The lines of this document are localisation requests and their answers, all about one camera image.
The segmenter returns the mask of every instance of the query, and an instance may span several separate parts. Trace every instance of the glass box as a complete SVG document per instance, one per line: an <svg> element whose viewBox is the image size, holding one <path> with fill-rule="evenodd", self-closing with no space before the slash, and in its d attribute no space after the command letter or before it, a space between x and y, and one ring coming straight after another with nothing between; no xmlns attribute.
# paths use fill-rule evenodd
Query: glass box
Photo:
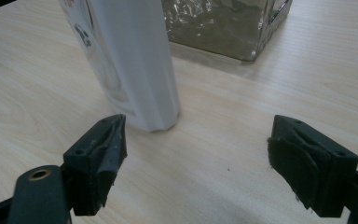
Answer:
<svg viewBox="0 0 358 224"><path fill-rule="evenodd" d="M252 62L293 0L162 0L170 41Z"/></svg>

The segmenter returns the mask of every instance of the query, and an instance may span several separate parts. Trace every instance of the black mount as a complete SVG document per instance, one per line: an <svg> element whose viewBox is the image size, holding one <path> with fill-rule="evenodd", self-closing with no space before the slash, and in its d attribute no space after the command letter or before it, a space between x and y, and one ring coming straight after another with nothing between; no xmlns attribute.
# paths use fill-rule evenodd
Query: black mount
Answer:
<svg viewBox="0 0 358 224"><path fill-rule="evenodd" d="M275 116L268 140L272 167L296 196L319 217L340 217L358 224L358 156L298 119Z"/></svg>
<svg viewBox="0 0 358 224"><path fill-rule="evenodd" d="M76 216L95 216L127 157L125 120L124 115L100 120L63 154L61 167L21 175L13 197L0 203L0 224L67 224L72 208Z"/></svg>

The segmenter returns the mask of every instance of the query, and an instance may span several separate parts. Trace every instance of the light wood grain surface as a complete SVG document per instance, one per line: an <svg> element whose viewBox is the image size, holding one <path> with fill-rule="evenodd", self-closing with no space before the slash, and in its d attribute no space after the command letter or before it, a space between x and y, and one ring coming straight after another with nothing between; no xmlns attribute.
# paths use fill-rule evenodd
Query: light wood grain surface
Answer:
<svg viewBox="0 0 358 224"><path fill-rule="evenodd" d="M318 218L269 166L273 116L358 154L358 1L295 0L252 64L172 47L182 105L167 132L127 127L129 157L96 217L74 223L346 223ZM0 8L0 202L29 169L114 114L57 1Z"/></svg>

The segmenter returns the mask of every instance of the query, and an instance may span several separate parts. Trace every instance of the reflective surface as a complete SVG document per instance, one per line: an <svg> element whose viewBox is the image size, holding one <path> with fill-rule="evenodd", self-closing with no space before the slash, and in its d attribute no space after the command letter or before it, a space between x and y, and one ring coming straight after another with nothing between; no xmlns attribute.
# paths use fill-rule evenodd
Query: reflective surface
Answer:
<svg viewBox="0 0 358 224"><path fill-rule="evenodd" d="M172 42L253 61L292 0L162 0Z"/></svg>

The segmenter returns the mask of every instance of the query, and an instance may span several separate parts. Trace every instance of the wooden table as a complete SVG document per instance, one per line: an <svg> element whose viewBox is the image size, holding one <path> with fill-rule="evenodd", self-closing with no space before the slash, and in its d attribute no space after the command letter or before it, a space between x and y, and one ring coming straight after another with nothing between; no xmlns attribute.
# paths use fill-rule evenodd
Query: wooden table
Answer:
<svg viewBox="0 0 358 224"><path fill-rule="evenodd" d="M346 223L318 218L269 166L273 116L358 154L358 1L295 0L255 63L172 48L182 112L167 132L127 127L129 157L96 217L74 223ZM0 8L0 202L17 177L62 164L114 110L58 1Z"/></svg>

